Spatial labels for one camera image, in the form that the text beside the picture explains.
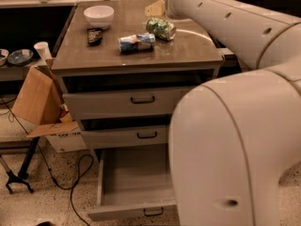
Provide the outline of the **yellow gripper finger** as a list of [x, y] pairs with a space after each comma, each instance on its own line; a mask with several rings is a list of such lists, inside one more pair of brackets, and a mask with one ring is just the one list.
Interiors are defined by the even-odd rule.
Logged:
[[165, 14], [165, 1], [159, 0], [145, 7], [146, 16], [163, 16]]

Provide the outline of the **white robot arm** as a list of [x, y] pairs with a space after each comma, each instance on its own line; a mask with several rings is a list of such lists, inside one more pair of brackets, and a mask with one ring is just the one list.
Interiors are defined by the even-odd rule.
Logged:
[[177, 104], [169, 162], [181, 226], [279, 226], [278, 182], [301, 154], [301, 22], [235, 0], [166, 0], [248, 72], [211, 80]]

